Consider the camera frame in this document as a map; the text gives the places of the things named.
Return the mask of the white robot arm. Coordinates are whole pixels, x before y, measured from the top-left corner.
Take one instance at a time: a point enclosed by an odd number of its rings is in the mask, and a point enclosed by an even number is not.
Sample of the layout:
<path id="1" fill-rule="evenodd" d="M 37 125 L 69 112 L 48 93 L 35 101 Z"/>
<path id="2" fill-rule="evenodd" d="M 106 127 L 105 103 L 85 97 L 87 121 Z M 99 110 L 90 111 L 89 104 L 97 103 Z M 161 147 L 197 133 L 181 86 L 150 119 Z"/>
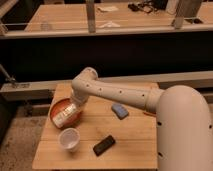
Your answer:
<path id="1" fill-rule="evenodd" d="M 194 88 L 104 83 L 95 69 L 87 67 L 72 80 L 72 89 L 80 103 L 97 96 L 154 113 L 158 171 L 213 171 L 213 116 Z"/>

